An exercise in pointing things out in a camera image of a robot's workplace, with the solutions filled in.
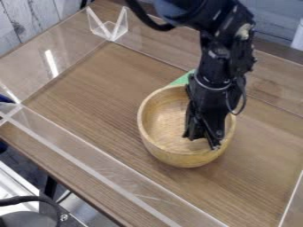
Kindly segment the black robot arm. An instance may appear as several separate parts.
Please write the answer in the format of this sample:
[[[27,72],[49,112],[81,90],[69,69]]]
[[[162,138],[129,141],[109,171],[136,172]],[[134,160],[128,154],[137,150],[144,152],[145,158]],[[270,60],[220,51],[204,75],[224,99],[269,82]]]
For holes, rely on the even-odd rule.
[[[164,20],[157,23],[138,0],[125,0],[133,14],[152,29],[168,32],[189,27],[200,34],[201,60],[188,76],[182,136],[204,138],[212,149],[224,139],[224,120],[245,108],[245,74],[253,69],[254,15],[238,0],[153,0]]]

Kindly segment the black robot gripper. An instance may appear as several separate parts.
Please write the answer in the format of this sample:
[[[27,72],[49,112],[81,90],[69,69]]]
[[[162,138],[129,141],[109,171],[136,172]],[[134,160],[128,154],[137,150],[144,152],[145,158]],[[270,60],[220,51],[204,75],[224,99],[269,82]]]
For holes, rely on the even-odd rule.
[[[194,74],[185,85],[189,103],[185,110],[182,137],[206,139],[212,150],[221,146],[224,120],[228,114],[238,115],[245,108],[245,76],[238,76],[221,88],[205,88]]]

